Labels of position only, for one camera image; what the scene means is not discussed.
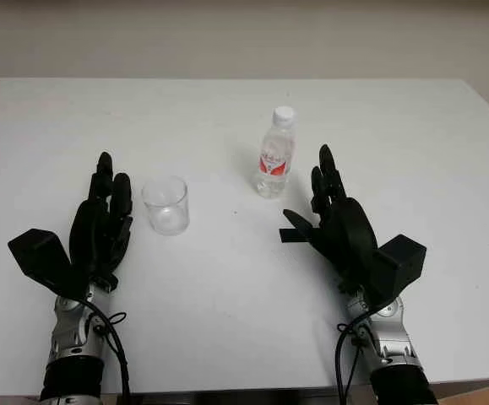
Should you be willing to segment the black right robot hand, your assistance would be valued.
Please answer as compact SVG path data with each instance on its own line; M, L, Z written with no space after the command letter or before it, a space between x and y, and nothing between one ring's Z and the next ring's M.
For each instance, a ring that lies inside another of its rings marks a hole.
M347 196L326 144L319 150L319 165L312 169L311 185L311 206L319 216L318 227L290 209L283 214L304 241L333 264L340 276L340 291L355 294L368 284L372 254L378 243L360 203Z

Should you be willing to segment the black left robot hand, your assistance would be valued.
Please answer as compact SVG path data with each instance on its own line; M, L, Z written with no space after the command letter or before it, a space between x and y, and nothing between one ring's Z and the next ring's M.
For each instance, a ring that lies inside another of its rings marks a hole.
M80 203L69 236L72 268L106 292L118 284L114 275L131 235L133 202L126 173L113 173L112 158L103 152Z

